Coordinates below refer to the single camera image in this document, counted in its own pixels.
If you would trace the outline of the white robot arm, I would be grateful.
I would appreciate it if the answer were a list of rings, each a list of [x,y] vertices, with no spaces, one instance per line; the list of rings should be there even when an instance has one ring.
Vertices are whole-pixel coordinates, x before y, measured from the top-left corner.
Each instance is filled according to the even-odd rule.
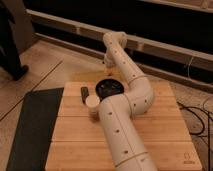
[[[128,91],[112,95],[99,105],[99,118],[116,171],[158,171],[150,153],[134,127],[131,117],[149,110],[154,90],[146,74],[127,55],[125,32],[107,32],[104,61],[117,66],[128,84]]]

